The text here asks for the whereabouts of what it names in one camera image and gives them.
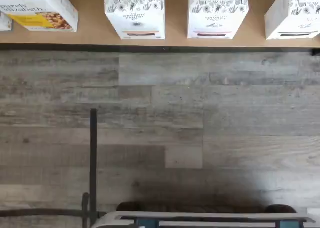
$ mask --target botanical print box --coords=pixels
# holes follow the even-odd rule
[[[313,38],[320,32],[320,0],[275,0],[264,20],[267,40]]]
[[[189,0],[188,38],[233,39],[249,11],[249,0]]]
[[[78,12],[69,0],[0,0],[0,11],[29,31],[76,32]]]
[[[104,0],[104,4],[121,39],[165,38],[165,0]]]
[[[0,32],[11,31],[12,19],[0,11]]]

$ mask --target wooden countertop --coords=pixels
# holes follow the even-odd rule
[[[314,39],[266,40],[264,15],[274,0],[249,0],[250,11],[233,40],[187,39],[188,0],[165,0],[165,40],[121,40],[105,15],[104,0],[70,1],[79,11],[78,32],[31,32],[15,23],[12,32],[0,32],[0,43],[163,47],[320,47],[320,36]]]

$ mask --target purely elizabeth box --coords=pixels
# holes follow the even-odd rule
[[[0,11],[0,32],[12,30],[12,19]]]
[[[275,0],[264,21],[267,40],[313,38],[320,32],[320,0]]]
[[[69,0],[0,0],[0,11],[29,31],[78,29],[78,12]]]
[[[249,0],[189,0],[188,38],[233,39],[249,11]]]
[[[104,0],[121,39],[165,39],[165,0]]]

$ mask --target box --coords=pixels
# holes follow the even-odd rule
[[[78,12],[69,0],[0,0],[0,11],[29,31],[76,32]]]
[[[320,0],[275,0],[264,21],[267,40],[313,38],[320,32]]]
[[[104,5],[121,39],[165,38],[165,0],[104,0]]]
[[[0,32],[12,30],[12,19],[0,12]]]
[[[189,0],[188,6],[188,38],[233,39],[249,0]]]

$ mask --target food box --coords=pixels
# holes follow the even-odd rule
[[[104,5],[121,39],[165,38],[165,0],[104,0]]]
[[[69,0],[0,0],[0,11],[29,31],[76,32],[78,12]]]
[[[12,19],[0,11],[0,32],[12,30]]]
[[[320,32],[320,0],[275,0],[264,21],[267,40],[313,38]]]
[[[249,11],[249,0],[189,0],[188,38],[233,39]]]

